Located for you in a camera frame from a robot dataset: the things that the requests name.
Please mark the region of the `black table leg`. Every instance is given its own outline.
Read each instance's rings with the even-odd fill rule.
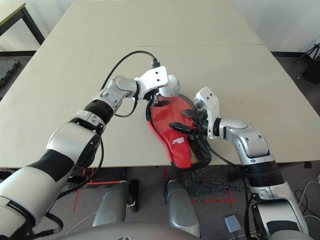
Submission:
[[[30,16],[29,12],[25,7],[23,7],[20,11],[23,13],[22,19],[25,22],[26,26],[29,28],[29,30],[31,31],[35,39],[41,45],[44,42],[45,38],[40,32],[36,23],[34,22],[34,20],[32,19],[32,17]]]

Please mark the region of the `black mesh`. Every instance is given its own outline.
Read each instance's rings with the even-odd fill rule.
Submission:
[[[211,161],[211,154],[206,146],[198,139],[188,137],[190,162],[192,168],[202,168]]]

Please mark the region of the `small gray device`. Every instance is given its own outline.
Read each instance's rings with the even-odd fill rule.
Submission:
[[[240,223],[235,215],[225,216],[224,222],[230,233],[234,233],[241,229]]]

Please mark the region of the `white wall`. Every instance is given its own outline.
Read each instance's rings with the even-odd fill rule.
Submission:
[[[320,0],[232,0],[270,51],[305,52],[320,42]]]
[[[27,10],[46,38],[75,0],[0,0],[0,7],[2,3],[21,1],[26,3]],[[232,2],[271,51],[303,52],[320,42],[320,0]],[[22,20],[0,36],[0,51],[31,51],[38,48],[38,42]]]

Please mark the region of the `printed logo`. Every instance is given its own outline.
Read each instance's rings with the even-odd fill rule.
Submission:
[[[182,144],[185,141],[185,139],[183,137],[179,137],[177,139],[174,139],[172,141],[172,144]]]

